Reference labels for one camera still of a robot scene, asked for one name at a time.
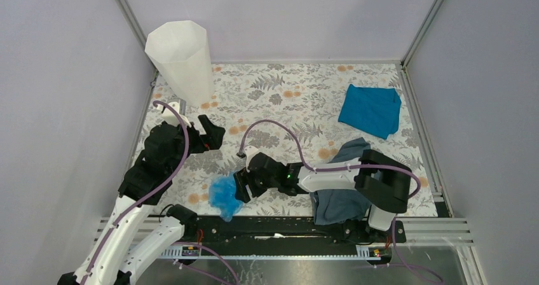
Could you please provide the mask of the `blue plastic trash bag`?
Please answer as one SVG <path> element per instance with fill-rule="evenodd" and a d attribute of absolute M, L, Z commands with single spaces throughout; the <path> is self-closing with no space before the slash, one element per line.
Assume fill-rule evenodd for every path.
<path fill-rule="evenodd" d="M 208 202 L 219 210 L 220 217 L 230 222 L 243 207 L 243 202 L 236 199 L 236 183 L 233 173 L 216 178 L 208 190 Z"/>

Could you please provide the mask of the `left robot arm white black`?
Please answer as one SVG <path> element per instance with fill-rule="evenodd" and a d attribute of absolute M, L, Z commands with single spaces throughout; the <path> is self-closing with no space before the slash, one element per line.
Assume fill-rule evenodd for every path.
<path fill-rule="evenodd" d="M 225 128 L 214 125 L 206 115 L 198 119 L 204 134 L 185 119 L 162 122 L 150 130 L 143 150 L 124 176 L 102 234 L 83 264 L 63 274 L 59 284 L 135 284 L 136 278 L 173 242 L 200 236 L 197 214 L 176 204 L 148 237 L 128 251 L 141 224 L 172 185 L 186 159 L 221 148 Z"/>

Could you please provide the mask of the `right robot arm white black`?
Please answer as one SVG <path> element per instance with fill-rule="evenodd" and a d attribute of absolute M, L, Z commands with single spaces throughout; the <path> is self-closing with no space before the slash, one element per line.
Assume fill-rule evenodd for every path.
<path fill-rule="evenodd" d="M 365 150 L 359 158 L 318 165 L 278 162 L 253 146 L 242 157 L 245 167 L 233 174 L 237 200 L 250 202 L 270 188 L 288 196 L 355 190 L 370 203 L 364 232 L 374 242 L 383 240 L 396 215 L 407 211 L 415 178 L 410 168 L 373 149 Z"/>

